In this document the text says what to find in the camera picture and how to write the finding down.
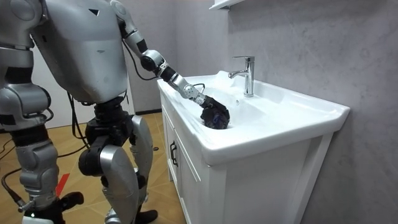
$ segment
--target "white sink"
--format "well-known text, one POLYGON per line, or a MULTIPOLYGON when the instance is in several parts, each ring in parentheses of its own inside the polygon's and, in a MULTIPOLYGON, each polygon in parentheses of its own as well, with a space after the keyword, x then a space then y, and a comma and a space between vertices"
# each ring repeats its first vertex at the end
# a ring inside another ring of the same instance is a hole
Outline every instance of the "white sink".
POLYGON ((333 133, 341 129, 349 113, 347 106, 259 81, 254 82, 254 97, 246 98, 244 78, 230 79, 224 71, 186 79, 191 84, 204 83, 204 94, 224 104, 231 115, 228 129, 207 128, 200 118, 200 106, 183 99, 167 83, 158 80, 161 92, 201 144, 208 165, 333 133))

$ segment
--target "textured wall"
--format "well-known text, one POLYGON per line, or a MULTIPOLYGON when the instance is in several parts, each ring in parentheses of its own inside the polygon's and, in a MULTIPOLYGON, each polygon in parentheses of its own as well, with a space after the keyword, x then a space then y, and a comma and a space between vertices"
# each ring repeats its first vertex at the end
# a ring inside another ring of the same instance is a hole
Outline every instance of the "textured wall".
MULTIPOLYGON (((144 36, 148 48, 159 51, 171 66, 177 66, 174 0, 120 0, 144 36)), ((160 93, 156 81, 143 81, 137 75, 130 56, 125 53, 135 111, 160 108, 160 93)), ((136 58, 139 73, 146 78, 154 74, 145 71, 136 58)))
POLYGON ((398 223, 398 1, 246 0, 230 12, 178 1, 181 74, 243 68, 352 108, 302 223, 398 223))

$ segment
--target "wooden floor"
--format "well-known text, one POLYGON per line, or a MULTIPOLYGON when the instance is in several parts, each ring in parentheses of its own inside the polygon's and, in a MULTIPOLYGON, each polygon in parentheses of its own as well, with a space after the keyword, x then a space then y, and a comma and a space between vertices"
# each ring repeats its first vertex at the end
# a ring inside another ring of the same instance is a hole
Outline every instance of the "wooden floor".
MULTIPOLYGON (((142 206, 142 210, 156 209, 159 212, 159 217, 154 223, 157 224, 185 223, 174 184, 173 182, 169 182, 168 178, 162 114, 148 114, 143 117, 147 121, 152 133, 154 147, 159 147, 159 150, 154 151, 154 161, 149 178, 149 200, 142 206)), ((82 147, 81 141, 72 136, 69 126, 49 129, 49 135, 60 155, 82 147)), ((0 146, 10 138, 8 134, 1 134, 0 146)), ((7 145, 6 152, 12 146, 13 143, 10 142, 10 144, 7 145)), ((129 152, 129 145, 126 143, 123 148, 127 151, 127 154, 132 160, 131 153, 129 152)), ((80 191, 85 197, 83 205, 76 206, 66 211, 63 217, 69 224, 102 224, 104 223, 104 216, 108 212, 110 206, 102 194, 100 179, 96 177, 85 177, 80 173, 77 166, 79 155, 80 152, 72 156, 60 158, 57 162, 60 168, 58 180, 63 174, 70 174, 61 197, 74 191, 80 191)), ((12 151, 0 162, 0 168, 1 177, 7 172, 19 168, 15 151, 12 151)), ((26 200, 27 194, 24 192, 23 186, 19 184, 19 172, 8 177, 7 183, 26 200)), ((16 204, 11 200, 3 187, 0 186, 0 223, 20 224, 21 219, 22 215, 18 213, 16 204)))

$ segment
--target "shelf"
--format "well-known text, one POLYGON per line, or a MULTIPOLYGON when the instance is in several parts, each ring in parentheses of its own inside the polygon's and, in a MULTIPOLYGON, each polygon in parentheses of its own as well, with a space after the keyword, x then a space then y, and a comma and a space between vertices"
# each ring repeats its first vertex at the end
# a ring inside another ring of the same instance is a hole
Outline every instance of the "shelf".
POLYGON ((212 5, 210 10, 224 9, 229 10, 229 8, 236 3, 239 3, 244 0, 215 0, 214 5, 212 5))

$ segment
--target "red tape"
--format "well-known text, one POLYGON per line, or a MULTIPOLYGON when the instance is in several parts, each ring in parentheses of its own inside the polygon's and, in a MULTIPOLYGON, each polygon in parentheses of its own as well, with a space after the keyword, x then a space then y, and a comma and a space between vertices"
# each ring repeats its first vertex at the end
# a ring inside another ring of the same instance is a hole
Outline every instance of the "red tape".
POLYGON ((61 195, 62 190, 63 190, 65 184, 68 181, 69 175, 70 174, 63 174, 62 175, 60 182, 58 183, 57 187, 55 188, 55 193, 57 194, 57 197, 59 197, 61 195))

